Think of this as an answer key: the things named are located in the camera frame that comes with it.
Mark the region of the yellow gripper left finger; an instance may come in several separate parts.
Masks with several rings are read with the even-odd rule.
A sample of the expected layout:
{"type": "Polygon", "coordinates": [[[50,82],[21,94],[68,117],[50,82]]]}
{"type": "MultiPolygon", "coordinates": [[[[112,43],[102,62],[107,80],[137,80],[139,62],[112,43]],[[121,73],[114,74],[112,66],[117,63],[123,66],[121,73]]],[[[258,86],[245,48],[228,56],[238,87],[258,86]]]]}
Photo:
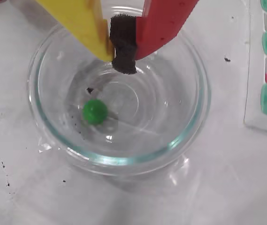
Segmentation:
{"type": "Polygon", "coordinates": [[[114,59],[114,46],[100,0],[39,0],[38,3],[98,59],[114,59]]]}

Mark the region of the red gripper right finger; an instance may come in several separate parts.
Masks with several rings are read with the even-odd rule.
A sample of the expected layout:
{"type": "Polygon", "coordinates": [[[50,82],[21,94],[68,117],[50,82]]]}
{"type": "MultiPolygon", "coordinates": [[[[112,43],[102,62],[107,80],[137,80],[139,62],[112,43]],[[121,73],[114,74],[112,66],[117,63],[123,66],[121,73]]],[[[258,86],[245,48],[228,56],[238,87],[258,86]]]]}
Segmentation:
{"type": "Polygon", "coordinates": [[[113,68],[123,74],[135,74],[136,61],[174,39],[196,4],[196,0],[146,0],[141,16],[113,16],[110,23],[110,41],[116,53],[113,68]]]}

